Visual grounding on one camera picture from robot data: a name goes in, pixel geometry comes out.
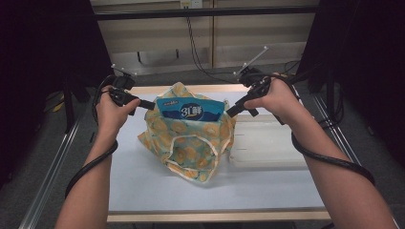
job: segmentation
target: gray floor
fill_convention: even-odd
[[[266,73],[283,72],[284,65],[261,65],[259,69]],[[236,82],[231,72],[239,70],[231,67],[217,70],[228,74],[215,74],[221,80],[213,79],[196,70],[173,73],[151,73],[138,77],[139,86],[172,85],[177,81],[184,84],[219,84]],[[311,95],[308,93],[306,83],[300,83],[297,90],[303,97],[304,104],[313,113],[315,118],[321,119],[316,112]],[[83,104],[75,103],[75,110],[79,111]],[[87,107],[86,115],[77,132],[77,139],[72,149],[66,155],[65,162],[57,180],[47,197],[40,219],[36,228],[53,228],[58,211],[63,203],[63,190],[70,177],[81,166],[88,150],[91,148],[89,139],[96,130],[96,125],[90,116]],[[375,135],[370,135],[368,126],[359,113],[345,101],[345,118],[340,123],[340,128],[349,140],[363,166],[368,168],[376,179],[376,187],[389,203],[394,217],[401,228],[405,226],[405,170],[400,167],[387,152],[384,143]],[[31,151],[23,158],[13,174],[13,181],[0,190],[0,228],[18,228],[21,220],[26,215],[42,180],[50,168],[55,152],[58,151],[65,130],[64,107],[57,113],[47,112],[35,140],[32,142]],[[298,229],[321,228],[328,224],[323,220],[295,221]],[[110,223],[109,228],[135,228],[134,224]],[[275,224],[275,222],[252,223],[221,223],[221,224],[137,224],[137,228],[294,228],[290,222]]]

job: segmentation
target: forearm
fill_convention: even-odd
[[[116,136],[98,135],[85,164],[107,152]],[[105,228],[111,162],[112,157],[108,156],[75,184],[65,200],[56,228]]]
[[[286,120],[304,148],[349,160],[304,107],[296,108]],[[305,160],[337,228],[395,228],[387,204],[367,179],[325,162],[308,157]]]

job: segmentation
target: wooden edge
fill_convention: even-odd
[[[154,86],[154,87],[134,87],[130,94],[161,94],[171,86]],[[193,93],[217,93],[217,92],[247,92],[248,88],[242,84],[222,84],[222,85],[186,85],[188,90]]]
[[[215,221],[269,221],[330,219],[326,210],[234,212],[234,213],[183,213],[183,214],[120,214],[110,213],[108,222],[215,222]]]

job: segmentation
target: black controller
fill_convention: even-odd
[[[119,70],[115,68],[115,65],[112,66],[115,70],[122,72],[123,76],[115,76],[113,82],[113,88],[110,89],[110,96],[113,101],[119,106],[122,107],[132,100],[138,98],[132,94],[127,93],[125,90],[131,90],[135,86],[135,80],[131,78],[134,76],[131,73],[124,71],[123,69]],[[144,109],[153,111],[155,109],[155,103],[147,100],[140,100],[139,106]],[[134,115],[135,110],[133,110],[129,115]]]
[[[123,105],[126,105],[129,102],[131,102],[132,100],[138,98],[137,96],[126,93],[122,89],[116,89],[116,88],[110,89],[110,96],[119,107],[122,107]],[[141,108],[148,109],[151,111],[153,111],[155,109],[154,102],[150,102],[150,101],[143,100],[143,99],[140,100],[139,106]],[[135,110],[133,110],[131,113],[129,113],[129,115],[134,115],[134,113],[135,113]]]
[[[254,98],[262,97],[265,96],[268,93],[268,90],[270,88],[270,83],[271,83],[271,77],[275,77],[278,79],[283,80],[291,89],[292,93],[299,99],[299,97],[296,95],[295,90],[291,86],[291,84],[282,76],[280,75],[269,75],[264,74],[260,72],[257,69],[250,69],[250,68],[245,68],[241,72],[241,77],[239,78],[239,82],[242,83],[245,87],[250,87],[249,91],[247,92],[247,95],[239,99],[235,105],[231,108],[229,108],[226,112],[229,116],[233,117],[242,111],[247,110],[245,108],[245,102]],[[259,112],[256,109],[251,109],[248,110],[252,116],[256,116],[259,114]],[[277,120],[280,122],[280,124],[284,125],[280,119],[280,117],[276,116]]]

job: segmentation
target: white table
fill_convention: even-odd
[[[153,100],[168,87],[134,88]],[[241,85],[187,86],[194,93],[230,105],[241,98]],[[253,221],[329,219],[308,169],[240,168],[222,157],[218,174],[206,183],[172,173],[138,140],[146,130],[138,108],[117,137],[113,156],[108,221]]]

